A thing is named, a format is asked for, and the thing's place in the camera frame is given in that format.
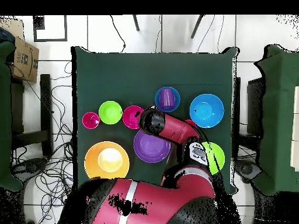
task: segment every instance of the floor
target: floor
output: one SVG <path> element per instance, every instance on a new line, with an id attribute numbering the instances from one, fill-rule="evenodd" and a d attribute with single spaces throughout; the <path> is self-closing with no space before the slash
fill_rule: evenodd
<path id="1" fill-rule="evenodd" d="M 49 39 L 47 42 L 34 42 L 33 17 L 15 16 L 24 24 L 25 40 L 40 50 L 39 74 L 37 83 L 30 83 L 39 94 L 40 74 L 50 74 L 52 88 L 59 85 L 70 86 L 71 77 L 71 46 L 81 46 L 97 53 L 117 53 L 123 49 L 123 42 L 115 31 L 110 16 L 67 16 L 67 41 L 50 41 L 50 39 L 63 39 L 64 17 L 45 16 L 44 30 L 37 30 L 37 39 Z M 237 57 L 237 76 L 241 77 L 241 113 L 240 131 L 246 133 L 247 123 L 247 96 L 246 87 L 249 80 L 261 77 L 254 62 L 262 59 L 264 47 L 268 44 L 280 44 L 288 50 L 299 48 L 298 17 L 276 15 L 207 15 L 205 16 L 194 39 L 191 33 L 198 15 L 163 15 L 162 51 L 163 53 L 221 53 L 227 47 L 237 46 L 240 53 Z M 161 24 L 159 15 L 137 15 L 140 31 L 135 29 L 131 15 L 113 16 L 114 23 L 126 43 L 124 53 L 154 53 L 161 52 Z M 25 84 L 23 124 L 25 131 L 40 129 L 40 102 L 32 89 Z M 70 87 L 57 87 L 53 95 L 65 105 L 63 123 L 72 130 L 72 92 Z M 53 105 L 54 118 L 59 121 L 60 113 Z M 53 138 L 56 139 L 58 127 L 53 121 Z M 69 135 L 64 140 L 59 136 L 54 148 L 70 140 Z M 62 150 L 54 158 L 63 157 Z M 41 146 L 30 145 L 22 158 L 30 159 L 41 157 Z M 250 185 L 244 184 L 238 175 L 232 178 L 238 192 L 233 198 L 243 224 L 252 224 L 254 212 L 253 191 Z M 31 179 L 25 191 L 26 219 L 36 223 L 43 218 L 42 207 L 47 209 L 47 199 L 43 196 L 48 189 L 42 178 Z M 57 224 L 62 211 L 61 202 L 49 212 L 52 217 L 46 217 L 41 224 Z"/>

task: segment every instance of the green tabletop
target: green tabletop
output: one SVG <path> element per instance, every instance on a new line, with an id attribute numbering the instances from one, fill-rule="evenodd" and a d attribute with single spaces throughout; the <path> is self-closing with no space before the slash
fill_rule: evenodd
<path id="1" fill-rule="evenodd" d="M 222 169 L 227 193 L 234 193 L 230 184 L 232 58 L 237 49 L 223 54 L 104 54 L 91 53 L 76 47 L 78 103 L 78 186 L 88 176 L 84 157 L 88 149 L 102 141 L 121 145 L 128 153 L 130 169 L 126 178 L 160 185 L 166 159 L 146 163 L 134 153 L 133 139 L 138 130 L 127 128 L 122 120 L 115 125 L 100 123 L 86 129 L 82 117 L 88 111 L 98 113 L 106 100 L 118 102 L 122 109 L 130 105 L 146 108 L 155 104 L 156 92 L 171 86 L 180 93 L 180 105 L 171 112 L 189 119 L 192 100 L 203 93 L 217 95 L 224 105 L 224 117 L 213 128 L 204 129 L 208 140 L 222 147 L 225 165 Z"/>

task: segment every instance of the orange bowl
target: orange bowl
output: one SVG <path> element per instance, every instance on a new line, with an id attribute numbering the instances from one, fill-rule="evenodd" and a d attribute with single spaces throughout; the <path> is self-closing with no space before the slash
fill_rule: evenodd
<path id="1" fill-rule="evenodd" d="M 89 178 L 125 178 L 130 167 L 127 152 L 115 142 L 99 142 L 86 153 L 84 168 Z"/>

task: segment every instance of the blue plate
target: blue plate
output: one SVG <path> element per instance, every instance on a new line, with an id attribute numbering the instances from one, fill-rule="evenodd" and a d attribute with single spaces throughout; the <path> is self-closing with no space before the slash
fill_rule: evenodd
<path id="1" fill-rule="evenodd" d="M 175 106 L 172 107 L 172 108 L 168 108 L 168 109 L 165 109 L 165 108 L 162 108 L 160 107 L 160 104 L 159 104 L 159 95 L 160 95 L 160 92 L 162 89 L 172 89 L 172 93 L 173 93 L 173 96 L 175 97 Z M 161 111 L 164 111 L 166 113 L 170 113 L 171 111 L 174 111 L 177 109 L 177 107 L 180 105 L 180 94 L 179 92 L 174 89 L 173 87 L 162 87 L 160 88 L 157 93 L 156 93 L 156 96 L 155 96 L 155 104 L 156 106 L 161 110 Z"/>
<path id="2" fill-rule="evenodd" d="M 211 128 L 223 118 L 222 101 L 213 94 L 201 94 L 190 105 L 190 117 L 199 127 Z"/>

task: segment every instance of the green bowl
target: green bowl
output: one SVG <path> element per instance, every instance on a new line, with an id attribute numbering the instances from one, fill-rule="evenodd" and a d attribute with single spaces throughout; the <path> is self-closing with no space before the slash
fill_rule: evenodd
<path id="1" fill-rule="evenodd" d="M 217 168 L 216 162 L 214 160 L 214 155 L 217 160 L 218 166 L 221 170 L 224 166 L 224 161 L 225 161 L 225 156 L 224 156 L 223 150 L 216 143 L 203 142 L 202 144 L 206 149 L 208 165 L 210 167 L 211 174 L 213 175 L 213 174 L 218 173 L 218 168 Z"/>
<path id="2" fill-rule="evenodd" d="M 116 124 L 123 115 L 121 106 L 115 101 L 106 101 L 100 105 L 99 117 L 105 124 Z"/>

